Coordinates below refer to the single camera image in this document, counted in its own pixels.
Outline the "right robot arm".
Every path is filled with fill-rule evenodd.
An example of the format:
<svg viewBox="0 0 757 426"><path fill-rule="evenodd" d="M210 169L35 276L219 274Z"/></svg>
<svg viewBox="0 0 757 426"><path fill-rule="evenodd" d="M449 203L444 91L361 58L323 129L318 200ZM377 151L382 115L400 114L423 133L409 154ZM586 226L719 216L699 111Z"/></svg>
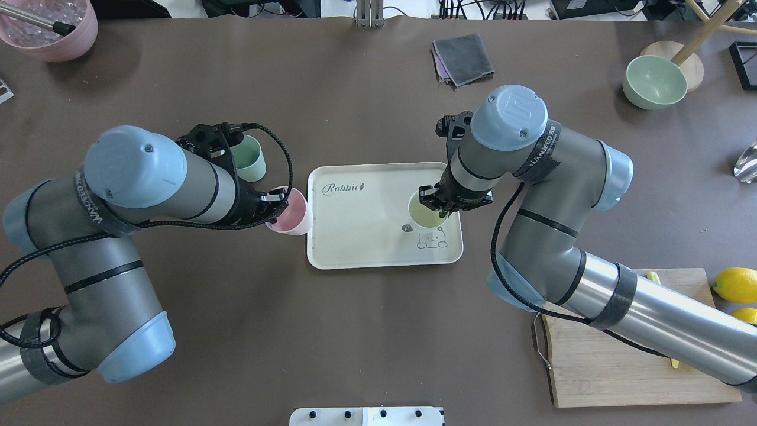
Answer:
<svg viewBox="0 0 757 426"><path fill-rule="evenodd" d="M490 204L514 178L526 194L497 245L492 291L516 306L566 318L678 359L755 394L755 326L710 308L633 267L755 267L755 190L725 172L736 128L679 106L600 111L506 85L473 112L446 115L447 168L422 187L435 215Z"/></svg>

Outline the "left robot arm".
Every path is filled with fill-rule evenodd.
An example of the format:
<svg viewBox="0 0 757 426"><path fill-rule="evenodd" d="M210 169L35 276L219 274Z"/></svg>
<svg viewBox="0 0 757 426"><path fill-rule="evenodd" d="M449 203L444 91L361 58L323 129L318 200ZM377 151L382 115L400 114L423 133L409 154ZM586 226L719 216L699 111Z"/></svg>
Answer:
<svg viewBox="0 0 757 426"><path fill-rule="evenodd" d="M39 183L3 213L23 252L2 272L51 259L67 304L2 326L2 402L64 385L92 370L133 379L176 348L132 236L154 227L243 230L276 222L292 184L257 191L238 177L233 146L257 123L200 124L168 138L132 125L105 132L70 177Z"/></svg>

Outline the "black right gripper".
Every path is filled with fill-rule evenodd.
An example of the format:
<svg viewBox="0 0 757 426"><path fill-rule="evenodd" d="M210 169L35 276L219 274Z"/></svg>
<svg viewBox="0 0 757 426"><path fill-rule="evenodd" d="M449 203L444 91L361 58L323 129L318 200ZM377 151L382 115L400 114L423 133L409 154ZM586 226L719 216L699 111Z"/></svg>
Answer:
<svg viewBox="0 0 757 426"><path fill-rule="evenodd" d="M471 173L460 159L459 147L470 132L471 111L447 114L438 120L435 132L445 138L447 166L438 183L419 187L419 203L439 211L441 222L456 211L470 211L494 202L493 180L484 180Z"/></svg>

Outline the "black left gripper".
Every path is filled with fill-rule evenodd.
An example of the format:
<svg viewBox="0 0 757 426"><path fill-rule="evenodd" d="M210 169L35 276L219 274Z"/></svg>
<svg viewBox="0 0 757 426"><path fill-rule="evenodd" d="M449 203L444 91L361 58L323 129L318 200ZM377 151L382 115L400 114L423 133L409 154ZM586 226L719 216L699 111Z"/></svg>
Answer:
<svg viewBox="0 0 757 426"><path fill-rule="evenodd" d="M278 224L283 211L267 211L267 205L286 206L289 189L260 192L238 177L231 148L241 144L249 128L248 124L198 124L176 138L176 145L205 161L214 181L210 200L198 213L184 217L185 221L218 226Z"/></svg>

